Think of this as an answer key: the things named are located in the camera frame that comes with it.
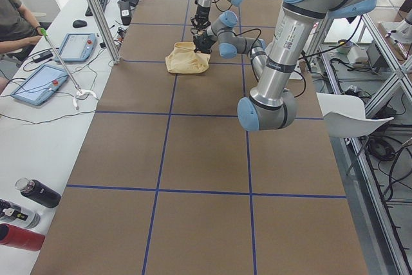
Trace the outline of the cream yellow long-sleeve shirt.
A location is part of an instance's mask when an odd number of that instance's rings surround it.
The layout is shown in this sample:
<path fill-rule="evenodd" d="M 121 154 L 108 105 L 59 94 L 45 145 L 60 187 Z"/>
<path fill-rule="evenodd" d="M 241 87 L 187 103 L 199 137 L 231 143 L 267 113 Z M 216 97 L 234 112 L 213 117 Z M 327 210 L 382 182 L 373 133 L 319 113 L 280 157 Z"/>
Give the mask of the cream yellow long-sleeve shirt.
<path fill-rule="evenodd" d="M 192 42 L 178 42 L 173 51 L 165 58 L 167 71 L 177 74 L 198 74 L 209 68 L 211 55 L 195 52 Z"/>

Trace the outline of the black water bottle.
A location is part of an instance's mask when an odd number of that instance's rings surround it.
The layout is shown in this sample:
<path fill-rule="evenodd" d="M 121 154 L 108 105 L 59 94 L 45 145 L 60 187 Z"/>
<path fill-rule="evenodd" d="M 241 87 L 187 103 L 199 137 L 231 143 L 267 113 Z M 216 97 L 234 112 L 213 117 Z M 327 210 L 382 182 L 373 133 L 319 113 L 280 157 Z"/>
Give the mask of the black water bottle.
<path fill-rule="evenodd" d="M 61 195 L 36 179 L 20 178 L 15 183 L 20 194 L 47 208 L 57 207 Z"/>

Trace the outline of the seated person dark shirt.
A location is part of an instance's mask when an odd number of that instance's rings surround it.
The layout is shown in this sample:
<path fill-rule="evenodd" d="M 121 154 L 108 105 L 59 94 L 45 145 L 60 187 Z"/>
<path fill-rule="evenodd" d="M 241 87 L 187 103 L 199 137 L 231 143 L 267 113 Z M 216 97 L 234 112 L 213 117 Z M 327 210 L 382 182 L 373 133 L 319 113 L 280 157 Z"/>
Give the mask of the seated person dark shirt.
<path fill-rule="evenodd" d="M 20 0 L 1 0 L 1 53 L 24 60 L 42 37 L 41 24 Z"/>

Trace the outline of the blue teach pendant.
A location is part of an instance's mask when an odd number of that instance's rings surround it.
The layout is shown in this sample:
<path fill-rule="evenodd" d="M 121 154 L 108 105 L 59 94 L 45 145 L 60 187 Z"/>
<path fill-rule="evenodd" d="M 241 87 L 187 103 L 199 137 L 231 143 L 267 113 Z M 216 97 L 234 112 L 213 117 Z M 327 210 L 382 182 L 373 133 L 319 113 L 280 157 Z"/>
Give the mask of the blue teach pendant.
<path fill-rule="evenodd" d="M 11 97 L 32 106 L 40 106 L 66 82 L 67 78 L 65 69 L 43 64 L 11 93 Z"/>
<path fill-rule="evenodd" d="M 97 44 L 94 33 L 67 33 L 58 49 L 59 55 L 64 62 L 85 62 Z"/>

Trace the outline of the black computer mouse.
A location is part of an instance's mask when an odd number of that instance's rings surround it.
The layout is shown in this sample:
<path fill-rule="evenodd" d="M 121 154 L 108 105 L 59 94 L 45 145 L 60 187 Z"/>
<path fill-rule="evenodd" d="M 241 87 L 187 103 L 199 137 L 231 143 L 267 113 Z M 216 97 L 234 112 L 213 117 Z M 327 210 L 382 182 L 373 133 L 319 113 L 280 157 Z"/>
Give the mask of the black computer mouse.
<path fill-rule="evenodd" d="M 87 21 L 80 20 L 80 19 L 74 20 L 74 22 L 72 23 L 72 27 L 74 28 L 83 28 L 83 27 L 86 27 L 87 25 L 88 25 Z"/>

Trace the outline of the far blue teach pendant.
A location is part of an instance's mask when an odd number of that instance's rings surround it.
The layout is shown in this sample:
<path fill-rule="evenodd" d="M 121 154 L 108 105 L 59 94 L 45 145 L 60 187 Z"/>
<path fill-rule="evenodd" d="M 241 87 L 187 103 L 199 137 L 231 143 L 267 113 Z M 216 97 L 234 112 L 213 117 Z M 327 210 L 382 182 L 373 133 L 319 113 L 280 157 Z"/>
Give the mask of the far blue teach pendant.
<path fill-rule="evenodd" d="M 64 62 L 85 62 L 97 44 L 94 33 L 67 33 L 58 49 L 59 55 Z"/>

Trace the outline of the small grey bowl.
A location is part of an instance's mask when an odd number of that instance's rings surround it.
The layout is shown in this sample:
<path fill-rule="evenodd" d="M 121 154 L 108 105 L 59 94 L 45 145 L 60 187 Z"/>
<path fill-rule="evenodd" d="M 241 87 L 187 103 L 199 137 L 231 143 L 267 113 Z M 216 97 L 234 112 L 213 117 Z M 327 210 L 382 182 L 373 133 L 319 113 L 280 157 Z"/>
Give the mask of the small grey bowl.
<path fill-rule="evenodd" d="M 351 50 L 353 43 L 350 40 L 340 39 L 337 41 L 337 52 L 347 55 Z"/>

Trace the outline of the white chair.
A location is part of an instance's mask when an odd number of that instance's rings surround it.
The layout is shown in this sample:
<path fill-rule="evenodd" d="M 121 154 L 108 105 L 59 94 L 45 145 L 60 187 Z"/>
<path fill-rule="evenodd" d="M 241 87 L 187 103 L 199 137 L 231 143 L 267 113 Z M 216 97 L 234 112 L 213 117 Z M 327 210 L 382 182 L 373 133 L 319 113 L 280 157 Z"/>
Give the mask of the white chair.
<path fill-rule="evenodd" d="M 316 93 L 316 95 L 330 137 L 368 136 L 394 119 L 393 117 L 367 119 L 364 102 L 352 95 L 327 93 Z"/>

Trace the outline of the black power adapter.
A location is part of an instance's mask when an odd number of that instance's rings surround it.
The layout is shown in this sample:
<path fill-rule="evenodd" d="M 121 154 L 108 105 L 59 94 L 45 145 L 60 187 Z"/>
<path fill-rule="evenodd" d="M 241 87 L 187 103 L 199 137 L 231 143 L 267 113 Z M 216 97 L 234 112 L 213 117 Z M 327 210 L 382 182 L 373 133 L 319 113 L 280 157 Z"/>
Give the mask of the black power adapter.
<path fill-rule="evenodd" d="M 128 26 L 132 20 L 131 5 L 129 1 L 119 1 L 120 18 L 124 26 Z"/>

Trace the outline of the near blue teach pendant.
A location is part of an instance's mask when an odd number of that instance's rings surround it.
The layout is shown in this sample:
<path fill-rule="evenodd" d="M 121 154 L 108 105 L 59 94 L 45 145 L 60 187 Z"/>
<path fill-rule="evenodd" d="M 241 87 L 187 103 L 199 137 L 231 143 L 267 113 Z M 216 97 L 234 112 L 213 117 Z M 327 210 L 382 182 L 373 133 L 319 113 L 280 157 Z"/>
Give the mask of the near blue teach pendant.
<path fill-rule="evenodd" d="M 67 78 L 65 69 L 43 64 L 11 93 L 11 97 L 32 106 L 40 106 L 66 82 Z"/>

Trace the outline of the grey black bottle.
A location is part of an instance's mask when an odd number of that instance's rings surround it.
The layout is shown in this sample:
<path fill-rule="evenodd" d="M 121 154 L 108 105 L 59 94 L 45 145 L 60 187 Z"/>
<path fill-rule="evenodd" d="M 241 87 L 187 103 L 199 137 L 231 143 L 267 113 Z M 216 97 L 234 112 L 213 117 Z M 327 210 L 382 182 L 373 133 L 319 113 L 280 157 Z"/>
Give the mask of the grey black bottle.
<path fill-rule="evenodd" d="M 11 225 L 32 229 L 40 222 L 40 215 L 13 202 L 1 200 L 1 221 Z"/>

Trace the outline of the red water bottle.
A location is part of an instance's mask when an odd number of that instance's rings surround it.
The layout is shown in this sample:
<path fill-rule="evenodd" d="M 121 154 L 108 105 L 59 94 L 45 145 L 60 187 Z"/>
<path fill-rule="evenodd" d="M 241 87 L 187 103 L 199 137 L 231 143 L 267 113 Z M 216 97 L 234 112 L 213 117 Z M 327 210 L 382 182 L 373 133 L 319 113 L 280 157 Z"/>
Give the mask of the red water bottle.
<path fill-rule="evenodd" d="M 39 251 L 44 243 L 45 235 L 29 231 L 7 223 L 1 224 L 1 245 Z"/>

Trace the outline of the aluminium frame post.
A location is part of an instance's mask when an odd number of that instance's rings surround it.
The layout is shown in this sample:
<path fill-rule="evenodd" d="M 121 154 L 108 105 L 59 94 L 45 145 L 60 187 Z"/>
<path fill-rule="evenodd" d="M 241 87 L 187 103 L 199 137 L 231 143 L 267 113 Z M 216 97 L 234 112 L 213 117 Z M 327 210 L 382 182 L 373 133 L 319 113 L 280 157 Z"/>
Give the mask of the aluminium frame post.
<path fill-rule="evenodd" d="M 118 64 L 120 61 L 120 54 L 119 54 L 118 48 L 111 35 L 105 15 L 102 13 L 102 9 L 100 5 L 98 3 L 95 3 L 95 1 L 97 2 L 97 0 L 87 0 L 88 5 L 90 5 L 92 9 L 93 18 L 100 31 L 100 36 L 103 38 L 106 48 L 111 56 L 111 60 L 113 61 L 114 64 Z"/>

